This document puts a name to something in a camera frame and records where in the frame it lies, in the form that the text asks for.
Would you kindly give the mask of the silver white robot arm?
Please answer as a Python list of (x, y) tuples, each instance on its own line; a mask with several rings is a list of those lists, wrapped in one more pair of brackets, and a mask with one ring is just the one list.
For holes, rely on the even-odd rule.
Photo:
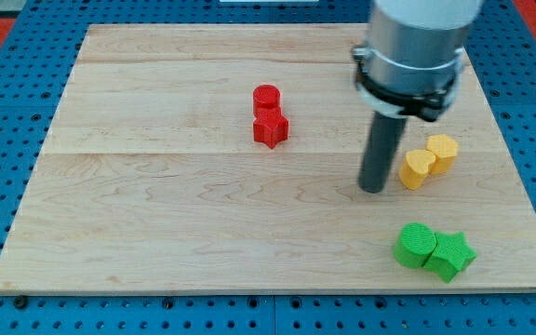
[(455, 101), (482, 0), (374, 0), (353, 48), (355, 87), (383, 119), (435, 122)]

